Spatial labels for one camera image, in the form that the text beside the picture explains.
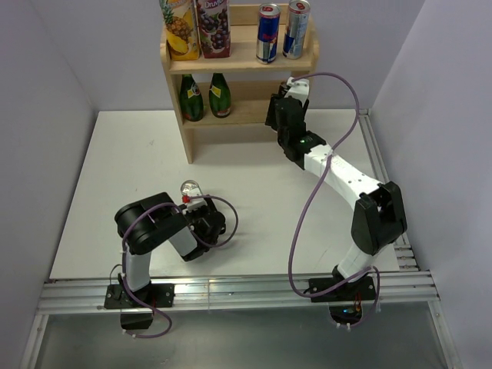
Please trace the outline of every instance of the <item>fruit image on carton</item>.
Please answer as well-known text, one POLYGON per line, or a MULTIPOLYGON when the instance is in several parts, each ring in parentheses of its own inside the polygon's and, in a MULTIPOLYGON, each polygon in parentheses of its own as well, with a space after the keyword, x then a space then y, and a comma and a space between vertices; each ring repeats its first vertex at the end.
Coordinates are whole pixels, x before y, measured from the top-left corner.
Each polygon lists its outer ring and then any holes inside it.
POLYGON ((166 39, 173 60, 200 57, 198 32, 192 0, 159 0, 166 27, 166 39))

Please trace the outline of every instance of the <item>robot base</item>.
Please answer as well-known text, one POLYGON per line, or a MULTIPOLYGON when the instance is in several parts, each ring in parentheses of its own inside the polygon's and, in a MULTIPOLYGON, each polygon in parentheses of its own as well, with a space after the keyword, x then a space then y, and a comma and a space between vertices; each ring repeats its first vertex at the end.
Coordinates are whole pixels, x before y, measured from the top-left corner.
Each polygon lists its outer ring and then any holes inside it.
MULTIPOLYGON (((312 278, 308 281, 308 291, 311 293, 323 291, 339 281, 338 278, 312 278)), ((376 288, 371 276, 366 275, 354 283, 343 285, 330 294, 312 298, 311 302, 351 302, 356 299, 357 293, 360 293, 361 301, 372 301, 376 298, 376 288)))

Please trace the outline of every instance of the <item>shelf board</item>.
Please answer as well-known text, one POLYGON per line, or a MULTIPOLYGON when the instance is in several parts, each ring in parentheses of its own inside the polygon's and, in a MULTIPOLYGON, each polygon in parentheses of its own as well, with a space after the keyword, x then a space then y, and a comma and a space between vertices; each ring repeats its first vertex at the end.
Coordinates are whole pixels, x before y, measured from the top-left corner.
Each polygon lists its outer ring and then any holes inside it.
POLYGON ((284 44, 285 25, 278 30, 277 58, 270 64, 261 64, 256 59, 257 25, 231 26, 231 56, 229 58, 206 59, 203 55, 197 60, 174 61, 170 60, 169 71, 172 75, 184 73, 212 73, 233 71, 308 71, 316 58, 314 45, 304 43, 303 55, 299 59, 287 59, 282 55, 284 44))
POLYGON ((210 83, 198 83, 203 96, 205 111, 200 121, 183 118, 184 128, 237 127, 263 125, 267 117, 271 94, 278 92, 281 81, 233 81, 228 82, 231 90, 231 113, 226 118, 216 118, 208 104, 210 83))

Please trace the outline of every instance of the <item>bottle label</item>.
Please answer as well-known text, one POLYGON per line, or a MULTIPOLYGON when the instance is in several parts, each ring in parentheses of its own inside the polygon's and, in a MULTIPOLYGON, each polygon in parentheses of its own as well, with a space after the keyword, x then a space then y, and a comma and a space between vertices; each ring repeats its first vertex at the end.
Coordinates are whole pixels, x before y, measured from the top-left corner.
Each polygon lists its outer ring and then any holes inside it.
POLYGON ((194 83, 189 90, 186 91, 188 94, 188 98, 191 98, 193 96, 199 96, 200 95, 200 90, 198 89, 198 86, 196 83, 194 83))
POLYGON ((231 108, 229 107, 225 110, 219 110, 215 114, 218 115, 219 117, 224 117, 226 115, 229 115, 230 112, 231 112, 231 108))
POLYGON ((221 97, 221 89, 220 88, 217 88, 215 87, 214 85, 212 85, 210 87, 210 91, 212 91, 212 94, 214 94, 215 96, 217 96, 218 98, 221 97))

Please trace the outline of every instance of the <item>energy drink can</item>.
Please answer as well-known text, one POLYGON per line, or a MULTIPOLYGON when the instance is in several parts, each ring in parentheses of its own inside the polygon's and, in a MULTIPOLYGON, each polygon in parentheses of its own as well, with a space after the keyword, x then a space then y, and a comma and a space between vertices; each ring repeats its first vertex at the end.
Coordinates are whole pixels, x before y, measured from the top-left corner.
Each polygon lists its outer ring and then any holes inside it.
POLYGON ((263 64, 272 63, 277 56, 280 7, 276 4, 261 4, 258 13, 258 40, 256 59, 263 64))
POLYGON ((285 25, 284 49, 285 58, 299 59, 308 30, 311 6, 306 0, 291 0, 288 6, 287 24, 285 25))

